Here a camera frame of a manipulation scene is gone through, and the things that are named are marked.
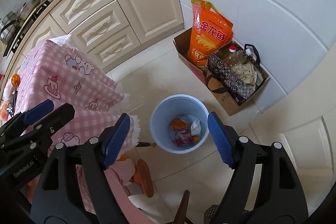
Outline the blue trash bin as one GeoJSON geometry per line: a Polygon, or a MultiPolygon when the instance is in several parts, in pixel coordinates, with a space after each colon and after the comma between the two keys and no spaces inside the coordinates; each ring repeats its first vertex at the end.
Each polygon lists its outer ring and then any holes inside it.
{"type": "Polygon", "coordinates": [[[206,106],[193,96],[169,96],[159,102],[151,114],[151,137],[169,153],[190,153],[198,149],[209,135],[208,115],[206,106]]]}

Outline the orange rice bag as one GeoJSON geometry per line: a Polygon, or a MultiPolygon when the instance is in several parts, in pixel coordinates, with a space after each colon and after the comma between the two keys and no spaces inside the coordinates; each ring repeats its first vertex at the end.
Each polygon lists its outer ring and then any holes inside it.
{"type": "Polygon", "coordinates": [[[210,54],[229,43],[233,38],[233,23],[222,16],[209,1],[191,0],[193,26],[188,60],[203,68],[210,54]]]}

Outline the orange slipper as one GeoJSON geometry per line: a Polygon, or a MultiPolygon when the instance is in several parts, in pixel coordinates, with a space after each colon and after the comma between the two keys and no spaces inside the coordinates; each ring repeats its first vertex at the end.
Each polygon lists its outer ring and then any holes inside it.
{"type": "Polygon", "coordinates": [[[154,187],[151,179],[151,174],[147,163],[139,159],[135,162],[135,173],[133,175],[135,183],[139,184],[142,193],[148,198],[152,198],[154,195],[154,187]]]}

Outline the cream lower kitchen cabinets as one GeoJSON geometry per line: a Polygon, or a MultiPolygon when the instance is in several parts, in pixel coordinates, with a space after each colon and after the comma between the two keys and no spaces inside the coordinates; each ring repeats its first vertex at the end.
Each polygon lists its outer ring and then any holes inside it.
{"type": "Polygon", "coordinates": [[[53,0],[1,63],[1,83],[29,51],[69,34],[105,72],[184,28],[179,0],[53,0]]]}

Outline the orange snack wrapper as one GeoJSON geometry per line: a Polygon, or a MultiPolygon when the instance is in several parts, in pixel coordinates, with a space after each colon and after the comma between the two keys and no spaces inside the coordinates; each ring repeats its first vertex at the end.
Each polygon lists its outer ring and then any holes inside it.
{"type": "Polygon", "coordinates": [[[174,131],[180,130],[181,128],[187,128],[189,122],[184,122],[179,118],[175,118],[171,121],[170,126],[174,131]]]}

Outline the white paper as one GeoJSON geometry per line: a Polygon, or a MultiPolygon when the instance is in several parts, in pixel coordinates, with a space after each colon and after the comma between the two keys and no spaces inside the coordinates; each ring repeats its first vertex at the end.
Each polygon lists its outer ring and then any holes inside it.
{"type": "Polygon", "coordinates": [[[195,120],[190,126],[190,135],[198,136],[202,133],[202,125],[200,120],[195,120]]]}

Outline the black gas stove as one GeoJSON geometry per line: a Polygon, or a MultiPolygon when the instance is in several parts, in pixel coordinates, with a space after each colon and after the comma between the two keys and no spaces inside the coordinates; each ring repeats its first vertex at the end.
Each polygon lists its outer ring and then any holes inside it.
{"type": "Polygon", "coordinates": [[[42,2],[36,8],[34,8],[33,12],[24,22],[21,22],[18,19],[19,27],[17,29],[17,34],[8,45],[5,45],[5,50],[2,54],[3,57],[6,57],[9,54],[9,52],[12,53],[16,52],[18,46],[20,45],[23,38],[27,34],[28,30],[37,21],[38,17],[42,14],[42,12],[47,8],[49,4],[50,4],[49,0],[42,0],[42,2]]]}

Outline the cardboard box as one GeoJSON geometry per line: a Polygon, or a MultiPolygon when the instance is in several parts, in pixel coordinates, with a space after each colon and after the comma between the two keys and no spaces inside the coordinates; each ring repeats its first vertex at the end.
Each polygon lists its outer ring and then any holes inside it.
{"type": "Polygon", "coordinates": [[[244,81],[222,61],[216,51],[210,55],[205,68],[199,68],[187,59],[190,46],[191,29],[173,39],[179,59],[207,87],[229,116],[244,109],[248,102],[264,89],[269,75],[260,67],[260,58],[250,57],[248,63],[257,72],[257,83],[254,87],[244,81]]]}

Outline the oil bottle red cap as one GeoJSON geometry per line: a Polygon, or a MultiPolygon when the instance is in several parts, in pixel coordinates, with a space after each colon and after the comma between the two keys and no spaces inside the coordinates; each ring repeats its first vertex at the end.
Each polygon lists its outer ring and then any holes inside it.
{"type": "Polygon", "coordinates": [[[229,67],[244,64],[247,61],[248,56],[250,55],[249,49],[238,51],[235,45],[231,45],[229,47],[229,53],[230,55],[228,55],[223,60],[224,63],[229,67]]]}

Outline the steel wok pan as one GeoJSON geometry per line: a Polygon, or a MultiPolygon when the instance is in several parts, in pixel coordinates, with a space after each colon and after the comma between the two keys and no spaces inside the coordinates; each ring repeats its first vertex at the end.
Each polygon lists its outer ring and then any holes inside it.
{"type": "Polygon", "coordinates": [[[18,19],[25,21],[33,12],[34,8],[36,8],[40,3],[41,0],[28,0],[25,2],[17,13],[18,19]]]}

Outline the orange peel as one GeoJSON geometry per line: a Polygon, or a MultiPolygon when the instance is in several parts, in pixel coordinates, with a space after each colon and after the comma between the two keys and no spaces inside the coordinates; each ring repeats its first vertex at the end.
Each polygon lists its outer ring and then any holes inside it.
{"type": "Polygon", "coordinates": [[[13,87],[17,88],[21,82],[21,77],[18,74],[13,74],[11,77],[11,84],[13,87]]]}

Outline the stainless steel stock pot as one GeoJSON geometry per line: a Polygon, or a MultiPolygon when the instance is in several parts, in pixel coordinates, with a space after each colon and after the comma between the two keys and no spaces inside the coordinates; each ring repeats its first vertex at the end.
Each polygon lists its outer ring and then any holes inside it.
{"type": "Polygon", "coordinates": [[[16,36],[18,27],[17,15],[10,11],[1,21],[1,41],[5,45],[8,45],[16,36]]]}

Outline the colourful candy wrapper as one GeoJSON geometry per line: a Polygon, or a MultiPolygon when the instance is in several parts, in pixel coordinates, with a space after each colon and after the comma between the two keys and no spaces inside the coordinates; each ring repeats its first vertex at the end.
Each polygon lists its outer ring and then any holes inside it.
{"type": "Polygon", "coordinates": [[[198,143],[199,135],[191,135],[191,130],[187,128],[180,128],[174,135],[174,142],[178,147],[186,145],[194,145],[198,143]]]}

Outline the pink checkered tablecloth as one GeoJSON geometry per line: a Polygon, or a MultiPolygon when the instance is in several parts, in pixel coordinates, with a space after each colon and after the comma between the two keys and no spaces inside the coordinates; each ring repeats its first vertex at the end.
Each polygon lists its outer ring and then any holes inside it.
{"type": "Polygon", "coordinates": [[[52,145],[84,144],[115,125],[129,94],[105,75],[76,47],[70,36],[40,42],[23,61],[15,112],[24,112],[49,99],[55,107],[64,103],[75,109],[74,118],[52,136],[52,145]]]}

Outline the black patterned bag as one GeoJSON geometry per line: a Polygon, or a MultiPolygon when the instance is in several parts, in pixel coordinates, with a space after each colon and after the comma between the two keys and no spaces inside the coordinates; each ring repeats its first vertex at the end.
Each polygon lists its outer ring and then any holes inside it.
{"type": "Polygon", "coordinates": [[[209,79],[215,79],[221,84],[213,92],[228,93],[239,106],[248,101],[268,78],[260,67],[259,52],[252,44],[245,44],[241,48],[235,42],[229,43],[209,55],[207,69],[210,73],[209,79]],[[244,64],[229,67],[224,63],[223,60],[230,55],[231,45],[235,45],[238,51],[249,49],[250,55],[244,64]]]}

